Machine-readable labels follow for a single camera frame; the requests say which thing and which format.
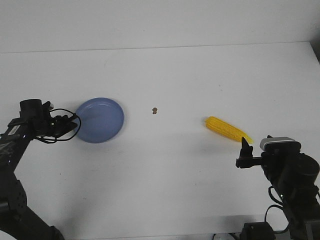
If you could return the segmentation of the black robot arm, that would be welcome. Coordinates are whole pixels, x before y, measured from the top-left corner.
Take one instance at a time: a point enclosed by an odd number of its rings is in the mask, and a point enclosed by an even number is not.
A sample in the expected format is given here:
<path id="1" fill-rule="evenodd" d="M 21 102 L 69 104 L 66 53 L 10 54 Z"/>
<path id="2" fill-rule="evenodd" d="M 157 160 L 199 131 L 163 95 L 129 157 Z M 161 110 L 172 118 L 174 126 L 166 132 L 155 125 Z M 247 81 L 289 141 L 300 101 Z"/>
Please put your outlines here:
<path id="1" fill-rule="evenodd" d="M 71 111 L 52 116 L 55 108 L 50 101 L 27 99 L 19 105 L 19 117 L 0 135 L 0 230 L 16 240 L 62 240 L 64 236 L 55 226 L 49 226 L 28 207 L 15 170 L 31 141 L 62 142 L 62 136 L 78 132 L 82 123 L 75 122 L 80 117 Z"/>
<path id="2" fill-rule="evenodd" d="M 320 165 L 301 152 L 301 144 L 289 137 L 268 136 L 260 142 L 262 153 L 254 157 L 253 147 L 241 139 L 236 167 L 244 169 L 261 166 L 270 182 L 269 197 L 273 207 L 283 211 L 292 240 L 318 240 L 320 238 L 320 198 L 315 181 Z"/>

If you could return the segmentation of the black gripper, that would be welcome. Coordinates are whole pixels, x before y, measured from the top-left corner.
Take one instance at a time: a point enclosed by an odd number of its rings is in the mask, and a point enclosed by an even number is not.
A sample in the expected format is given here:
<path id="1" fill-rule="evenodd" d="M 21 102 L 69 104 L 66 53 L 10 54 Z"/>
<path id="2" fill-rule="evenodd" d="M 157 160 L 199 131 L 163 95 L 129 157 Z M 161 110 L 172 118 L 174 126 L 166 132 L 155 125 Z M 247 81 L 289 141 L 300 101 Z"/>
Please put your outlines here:
<path id="1" fill-rule="evenodd" d="M 50 101 L 42 103 L 40 99 L 26 99 L 19 103 L 20 117 L 27 123 L 36 137 L 60 138 L 75 129 L 78 125 L 72 116 L 51 116 L 53 104 Z"/>
<path id="2" fill-rule="evenodd" d="M 237 168 L 251 168 L 261 165 L 263 165 L 262 157 L 253 157 L 253 147 L 249 145 L 245 137 L 242 137 L 239 158 L 236 159 L 235 166 Z"/>

